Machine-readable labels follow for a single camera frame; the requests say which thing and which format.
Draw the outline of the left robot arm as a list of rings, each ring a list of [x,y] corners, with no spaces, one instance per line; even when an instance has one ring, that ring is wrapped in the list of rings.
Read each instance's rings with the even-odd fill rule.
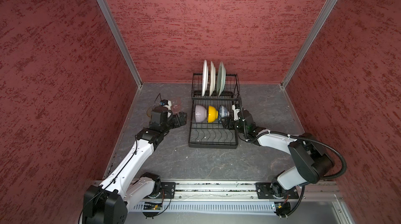
[[[149,127],[135,136],[131,151],[110,176],[85,192],[78,223],[123,224],[131,206],[147,196],[158,196],[161,193],[158,175],[145,173],[137,182],[132,181],[170,130],[186,125],[187,118],[187,113],[174,114],[166,106],[153,108]]]

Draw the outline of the pink glass cup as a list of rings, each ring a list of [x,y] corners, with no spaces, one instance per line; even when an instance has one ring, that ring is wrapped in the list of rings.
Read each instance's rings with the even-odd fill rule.
[[[171,111],[173,114],[178,114],[181,111],[182,103],[180,97],[174,97],[171,100]]]

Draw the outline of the yellow bowl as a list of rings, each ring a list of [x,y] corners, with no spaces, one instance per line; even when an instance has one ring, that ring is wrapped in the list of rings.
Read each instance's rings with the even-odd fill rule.
[[[207,116],[208,123],[213,123],[217,119],[218,119],[218,110],[213,106],[209,106],[208,107],[208,116]]]

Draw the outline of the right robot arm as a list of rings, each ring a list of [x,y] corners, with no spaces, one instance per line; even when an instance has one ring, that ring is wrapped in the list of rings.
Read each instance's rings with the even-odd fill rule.
[[[243,134],[245,141],[256,146],[269,147],[291,156],[294,167],[272,179],[270,190],[276,198],[282,198],[295,186],[316,184],[334,167],[334,160],[321,143],[304,133],[293,136],[258,127],[247,111],[226,109],[218,111],[218,121],[227,129]]]

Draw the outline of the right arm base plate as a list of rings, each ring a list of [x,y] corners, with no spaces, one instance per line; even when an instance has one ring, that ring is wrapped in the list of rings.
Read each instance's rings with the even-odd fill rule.
[[[255,184],[258,199],[269,200],[295,200],[299,198],[298,191],[295,187],[285,190],[278,183],[257,182]]]

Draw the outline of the amber glass cup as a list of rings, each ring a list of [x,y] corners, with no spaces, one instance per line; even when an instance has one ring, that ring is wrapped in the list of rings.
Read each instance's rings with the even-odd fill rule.
[[[147,111],[146,111],[146,115],[147,115],[149,118],[151,118],[152,111],[153,111],[153,107],[149,107],[149,108],[147,109]]]

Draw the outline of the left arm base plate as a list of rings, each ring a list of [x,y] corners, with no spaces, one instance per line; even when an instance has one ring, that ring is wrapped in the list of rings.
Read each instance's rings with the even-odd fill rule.
[[[156,182],[149,199],[173,199],[175,194],[175,182]]]

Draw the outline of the blue floral porcelain bowl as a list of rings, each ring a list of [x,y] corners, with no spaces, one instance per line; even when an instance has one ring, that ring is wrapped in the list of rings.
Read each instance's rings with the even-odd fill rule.
[[[229,110],[223,105],[220,105],[218,109],[218,121],[221,121],[223,118],[227,118],[229,116],[230,116]]]

